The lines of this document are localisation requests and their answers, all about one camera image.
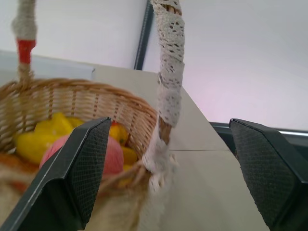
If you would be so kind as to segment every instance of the lace-wrapped handle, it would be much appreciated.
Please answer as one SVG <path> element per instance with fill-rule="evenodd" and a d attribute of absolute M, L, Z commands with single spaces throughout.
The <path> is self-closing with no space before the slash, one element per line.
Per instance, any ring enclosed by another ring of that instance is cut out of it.
<path fill-rule="evenodd" d="M 179 0 L 152 0 L 160 45 L 158 120 L 142 160 L 152 173 L 170 168 L 168 145 L 171 129 L 180 116 L 184 70 L 184 21 Z"/>
<path fill-rule="evenodd" d="M 31 50 L 36 45 L 35 0 L 18 0 L 16 17 L 12 22 L 18 47 L 20 82 L 27 85 L 33 78 L 31 71 Z"/>

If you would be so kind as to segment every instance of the yellow fruit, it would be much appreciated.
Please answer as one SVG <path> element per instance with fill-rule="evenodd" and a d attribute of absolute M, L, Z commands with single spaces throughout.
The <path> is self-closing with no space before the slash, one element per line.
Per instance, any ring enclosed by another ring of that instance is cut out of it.
<path fill-rule="evenodd" d="M 25 132 L 16 136 L 16 152 L 23 158 L 35 164 L 40 164 L 45 152 L 58 138 L 58 136 L 52 134 Z"/>
<path fill-rule="evenodd" d="M 76 118 L 76 117 L 68 117 L 67 120 L 71 123 L 71 125 L 74 128 L 77 128 L 80 125 L 84 124 L 84 122 L 81 119 Z"/>
<path fill-rule="evenodd" d="M 112 125 L 109 130 L 109 136 L 118 141 L 121 146 L 125 146 L 125 143 L 128 140 L 128 132 L 121 124 Z"/>
<path fill-rule="evenodd" d="M 121 147 L 123 150 L 124 164 L 133 165 L 137 162 L 138 156 L 137 153 L 128 147 Z"/>
<path fill-rule="evenodd" d="M 130 170 L 132 168 L 132 166 L 131 165 L 124 165 L 123 166 L 123 171 L 128 171 L 128 170 Z"/>
<path fill-rule="evenodd" d="M 60 136 L 70 134 L 74 129 L 68 119 L 61 112 L 53 114 L 52 127 L 55 129 L 57 135 Z"/>
<path fill-rule="evenodd" d="M 123 171 L 128 171 L 132 168 L 132 166 L 130 165 L 124 165 L 123 166 Z M 119 188 L 125 188 L 126 186 L 128 186 L 132 181 L 132 178 L 128 178 L 128 179 L 124 179 L 124 180 L 121 180 L 118 184 L 118 187 Z"/>
<path fill-rule="evenodd" d="M 44 134 L 48 133 L 53 135 L 56 135 L 57 133 L 56 130 L 53 128 L 53 123 L 51 120 L 41 121 L 37 123 L 34 131 L 36 133 L 44 133 Z"/>

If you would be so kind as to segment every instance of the beige table surface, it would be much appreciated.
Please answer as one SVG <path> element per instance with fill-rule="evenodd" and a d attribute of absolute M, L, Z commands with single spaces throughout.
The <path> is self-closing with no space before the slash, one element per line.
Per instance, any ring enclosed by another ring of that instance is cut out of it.
<path fill-rule="evenodd" d="M 155 106 L 154 73 L 93 65 L 95 81 L 131 91 Z M 0 71 L 0 85 L 17 79 Z M 185 90 L 170 149 L 180 168 L 163 231 L 268 231 L 244 182 L 240 165 Z"/>

